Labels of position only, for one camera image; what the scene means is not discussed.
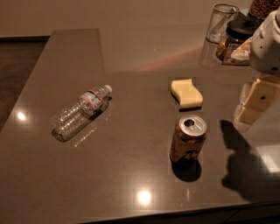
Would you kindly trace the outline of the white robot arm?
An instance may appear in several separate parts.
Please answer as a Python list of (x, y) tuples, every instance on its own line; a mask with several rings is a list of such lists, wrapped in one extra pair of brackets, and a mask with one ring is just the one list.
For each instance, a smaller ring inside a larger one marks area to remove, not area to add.
[(272, 11), (253, 36), (231, 53), (248, 60), (259, 76), (243, 85), (234, 119), (246, 128), (280, 98), (280, 8)]

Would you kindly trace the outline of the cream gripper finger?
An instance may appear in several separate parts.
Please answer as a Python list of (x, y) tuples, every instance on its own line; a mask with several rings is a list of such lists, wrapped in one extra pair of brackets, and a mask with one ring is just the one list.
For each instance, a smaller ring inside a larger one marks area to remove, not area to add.
[(263, 76), (247, 84), (248, 89), (241, 98), (241, 105), (247, 109), (264, 112), (280, 97), (280, 78)]
[(248, 130), (262, 114), (262, 112), (252, 108), (246, 108), (243, 105), (238, 105), (234, 112), (234, 127), (241, 131)]

